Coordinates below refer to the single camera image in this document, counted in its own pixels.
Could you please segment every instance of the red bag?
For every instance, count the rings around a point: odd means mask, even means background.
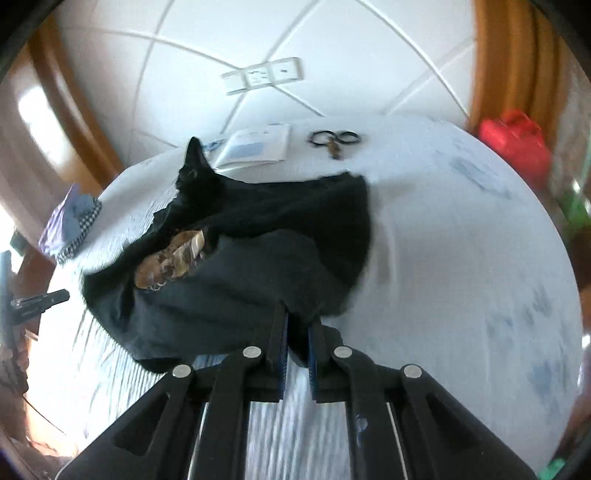
[[[513,110],[501,119],[483,120],[478,138],[503,158],[534,190],[545,188],[551,168],[550,150],[540,126]]]

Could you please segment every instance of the scissors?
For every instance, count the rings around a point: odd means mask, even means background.
[[[320,135],[328,135],[325,142],[316,141],[316,138]],[[341,145],[355,145],[361,143],[361,137],[355,132],[349,132],[347,130],[338,131],[337,133],[331,130],[317,130],[312,132],[308,136],[308,142],[315,147],[326,147],[329,150],[330,156],[335,160],[341,160]]]

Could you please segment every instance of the bed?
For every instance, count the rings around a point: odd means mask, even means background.
[[[315,129],[353,130],[363,141],[339,162],[306,142]],[[27,397],[80,448],[160,377],[85,309],[80,275],[148,228],[173,198],[183,161],[184,147],[125,170],[102,193],[79,256],[52,279],[50,291],[72,297],[42,316]],[[573,272],[545,210],[478,140],[418,116],[295,122],[287,160],[226,175],[256,183],[343,170],[370,184],[372,246],[349,309],[323,321],[376,363],[421,365],[539,472],[577,395],[582,335]],[[345,432],[344,406],[314,404],[307,370],[290,361],[285,400],[251,408],[246,477],[350,478]]]

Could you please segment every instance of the black cloth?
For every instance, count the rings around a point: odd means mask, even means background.
[[[342,309],[369,248],[363,177],[244,183],[216,174],[193,138],[176,187],[140,239],[83,279],[89,310],[144,367],[165,371],[243,348],[280,301],[300,326]],[[199,229],[216,248],[195,272],[157,291],[135,287],[145,257]]]

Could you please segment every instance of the light switch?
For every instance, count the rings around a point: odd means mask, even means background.
[[[266,64],[253,65],[245,69],[246,81],[250,87],[264,87],[271,84],[269,70]]]
[[[270,64],[273,72],[274,83],[296,82],[301,80],[300,59],[291,57],[272,61]]]
[[[222,79],[224,88],[226,89],[226,95],[235,95],[236,93],[245,92],[247,90],[240,70],[224,73]]]

